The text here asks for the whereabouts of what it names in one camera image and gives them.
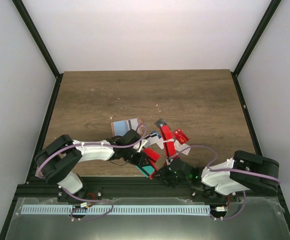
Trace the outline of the pink card holder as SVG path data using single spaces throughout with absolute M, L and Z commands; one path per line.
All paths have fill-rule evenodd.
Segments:
M 111 123 L 112 136 L 123 136 L 129 130 L 135 130 L 138 134 L 143 134 L 144 126 L 139 118 L 114 121 Z

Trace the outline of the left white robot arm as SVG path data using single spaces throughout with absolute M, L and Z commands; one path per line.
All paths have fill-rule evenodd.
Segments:
M 86 198 L 87 190 L 73 172 L 78 163 L 123 159 L 140 169 L 152 167 L 152 160 L 145 152 L 148 146 L 148 140 L 133 129 L 123 136 L 92 142 L 73 140 L 64 134 L 35 156 L 37 175 L 42 174 L 48 184 L 57 184 L 67 190 L 74 201 L 81 202 Z

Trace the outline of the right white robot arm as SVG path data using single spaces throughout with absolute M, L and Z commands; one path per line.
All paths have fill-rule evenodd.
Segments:
M 214 202 L 224 196 L 251 191 L 276 195 L 280 184 L 279 163 L 267 157 L 238 150 L 232 158 L 216 165 L 193 167 L 179 157 L 153 173 L 152 179 L 168 187 L 188 184 Z

